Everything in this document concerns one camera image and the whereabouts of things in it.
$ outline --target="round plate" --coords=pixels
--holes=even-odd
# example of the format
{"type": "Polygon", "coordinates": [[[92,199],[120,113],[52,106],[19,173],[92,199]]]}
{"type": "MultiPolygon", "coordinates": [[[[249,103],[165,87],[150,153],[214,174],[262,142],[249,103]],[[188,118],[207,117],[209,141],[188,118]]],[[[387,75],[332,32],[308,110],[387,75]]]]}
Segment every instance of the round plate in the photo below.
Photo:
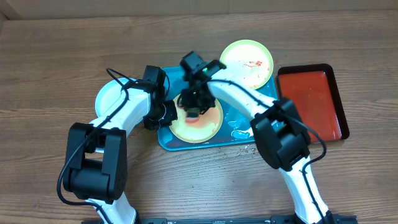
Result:
{"type": "Polygon", "coordinates": [[[174,98],[178,119],[172,122],[171,132],[177,138],[190,143],[199,143],[211,139],[220,130],[223,123],[223,109],[220,102],[216,99],[214,108],[210,108],[205,114],[199,115],[198,121],[187,123],[185,122],[187,113],[177,106],[178,97],[179,95],[174,98]]]}
{"type": "Polygon", "coordinates": [[[253,90],[265,85],[274,69],[268,49],[254,40],[239,40],[229,44],[220,61],[253,90]]]}

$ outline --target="wood surface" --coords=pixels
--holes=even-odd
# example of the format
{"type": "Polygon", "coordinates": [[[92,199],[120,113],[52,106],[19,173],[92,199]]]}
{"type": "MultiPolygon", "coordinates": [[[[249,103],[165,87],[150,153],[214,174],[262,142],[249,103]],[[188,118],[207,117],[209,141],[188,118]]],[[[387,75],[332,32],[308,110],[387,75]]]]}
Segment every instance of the wood surface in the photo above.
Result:
{"type": "MultiPolygon", "coordinates": [[[[90,207],[57,198],[69,127],[95,118],[106,67],[139,78],[196,50],[218,58],[235,40],[263,43],[274,73],[329,63],[351,136],[328,143],[313,174],[333,213],[398,223],[398,11],[5,21],[0,35],[0,223],[79,223],[90,207]]],[[[321,152],[310,148],[312,157],[321,152]]],[[[126,195],[142,217],[292,214],[279,171],[254,144],[168,152],[139,125],[128,139],[126,195]]],[[[73,194],[65,193],[75,200],[73,194]]]]}

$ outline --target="tabletop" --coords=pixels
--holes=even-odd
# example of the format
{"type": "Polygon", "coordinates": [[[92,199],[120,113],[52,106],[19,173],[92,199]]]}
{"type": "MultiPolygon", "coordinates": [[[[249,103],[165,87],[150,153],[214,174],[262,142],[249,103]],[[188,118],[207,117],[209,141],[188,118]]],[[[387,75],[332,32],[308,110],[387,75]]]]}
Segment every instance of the tabletop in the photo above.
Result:
{"type": "MultiPolygon", "coordinates": [[[[398,223],[398,11],[5,21],[0,35],[0,223],[79,223],[91,207],[59,201],[69,127],[96,118],[105,68],[140,78],[146,65],[205,60],[241,39],[264,44],[274,73],[328,63],[351,136],[312,165],[333,213],[398,223]]],[[[142,217],[241,218],[293,214],[279,171],[255,144],[169,152],[138,125],[127,142],[130,204],[142,217]]],[[[321,147],[310,147],[312,157],[321,147]]],[[[68,199],[77,200],[71,193],[68,199]]]]}

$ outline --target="robotic hand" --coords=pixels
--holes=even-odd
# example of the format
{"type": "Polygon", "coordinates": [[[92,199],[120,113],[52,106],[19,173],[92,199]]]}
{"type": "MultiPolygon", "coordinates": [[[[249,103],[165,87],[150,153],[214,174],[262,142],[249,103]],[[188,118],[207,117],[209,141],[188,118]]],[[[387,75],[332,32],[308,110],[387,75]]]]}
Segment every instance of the robotic hand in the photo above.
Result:
{"type": "MultiPolygon", "coordinates": [[[[321,199],[309,166],[310,137],[290,100],[276,100],[237,85],[238,78],[222,63],[204,62],[195,52],[186,55],[180,65],[190,87],[181,92],[178,105],[188,116],[205,113],[215,106],[215,98],[237,108],[251,120],[262,158],[284,177],[294,200],[295,216],[264,222],[358,223],[355,217],[332,215],[321,199]],[[285,124],[278,131],[272,127],[276,121],[285,124]]],[[[62,179],[65,190],[86,200],[78,205],[94,206],[105,223],[142,222],[123,192],[127,181],[126,138],[141,120],[145,128],[154,130],[177,119],[174,102],[165,100],[165,76],[159,67],[147,66],[142,80],[115,79],[101,89],[96,99],[99,117],[90,124],[75,123],[69,131],[65,166],[57,189],[64,203],[77,205],[78,202],[62,197],[62,179]],[[104,153],[103,161],[85,158],[85,153],[95,151],[104,153]]]]}

